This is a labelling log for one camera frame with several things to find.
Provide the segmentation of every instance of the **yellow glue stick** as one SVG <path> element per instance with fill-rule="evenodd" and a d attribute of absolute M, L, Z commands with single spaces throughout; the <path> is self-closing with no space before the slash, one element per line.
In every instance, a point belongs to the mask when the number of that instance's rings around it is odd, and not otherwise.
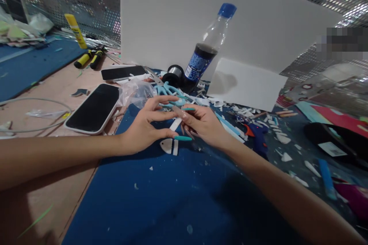
<path fill-rule="evenodd" d="M 76 36 L 76 39 L 78 41 L 79 47 L 81 49 L 87 49 L 87 44 L 85 43 L 83 36 L 81 34 L 81 30 L 78 27 L 76 18 L 74 17 L 74 15 L 71 14 L 64 14 L 66 21 L 68 21 L 70 28 L 72 29 L 72 31 L 74 32 L 74 35 Z"/>

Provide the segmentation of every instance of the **nail tip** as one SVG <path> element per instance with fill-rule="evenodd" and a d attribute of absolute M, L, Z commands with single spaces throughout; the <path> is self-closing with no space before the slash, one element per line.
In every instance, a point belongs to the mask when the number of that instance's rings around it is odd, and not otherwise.
<path fill-rule="evenodd" d="M 186 137 L 186 136 L 175 136 L 174 139 L 180 140 L 180 141 L 191 141 L 192 140 L 192 138 Z"/>

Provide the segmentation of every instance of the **spool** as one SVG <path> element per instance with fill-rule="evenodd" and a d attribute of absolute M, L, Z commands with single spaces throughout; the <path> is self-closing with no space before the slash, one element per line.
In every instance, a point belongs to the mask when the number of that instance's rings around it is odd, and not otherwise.
<path fill-rule="evenodd" d="M 169 85 L 179 88 L 181 85 L 181 80 L 184 76 L 184 70 L 179 65 L 171 65 L 168 72 L 162 77 L 162 81 L 169 82 Z"/>

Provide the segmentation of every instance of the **red paper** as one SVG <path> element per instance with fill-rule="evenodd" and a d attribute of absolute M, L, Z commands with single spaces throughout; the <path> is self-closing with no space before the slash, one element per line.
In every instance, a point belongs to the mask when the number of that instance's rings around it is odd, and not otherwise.
<path fill-rule="evenodd" d="M 327 107 L 316 105 L 312 105 L 312 107 L 316 109 L 317 112 L 324 116 L 327 120 L 329 120 L 332 124 L 349 129 L 368 138 L 368 131 L 365 131 L 364 129 L 358 127 L 358 125 L 360 125 L 365 128 L 366 124 L 364 122 L 354 119 L 346 114 L 338 115 Z"/>

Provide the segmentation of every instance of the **hand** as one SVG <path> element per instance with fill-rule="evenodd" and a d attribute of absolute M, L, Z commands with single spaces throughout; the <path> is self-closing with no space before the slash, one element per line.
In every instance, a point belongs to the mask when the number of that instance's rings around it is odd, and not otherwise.
<path fill-rule="evenodd" d="M 143 109 L 139 111 L 134 122 L 122 134 L 126 154 L 132 155 L 149 147 L 154 141 L 163 138 L 174 138 L 178 133 L 168 128 L 156 129 L 153 121 L 165 121 L 177 117 L 175 112 L 157 112 L 162 109 L 159 103 L 169 104 L 169 101 L 179 100 L 176 96 L 155 96 L 150 98 Z"/>
<path fill-rule="evenodd" d="M 184 105 L 183 108 L 195 109 L 181 115 L 184 128 L 187 130 L 188 126 L 193 128 L 209 145 L 223 149 L 235 140 L 222 126 L 211 108 L 198 105 Z"/>

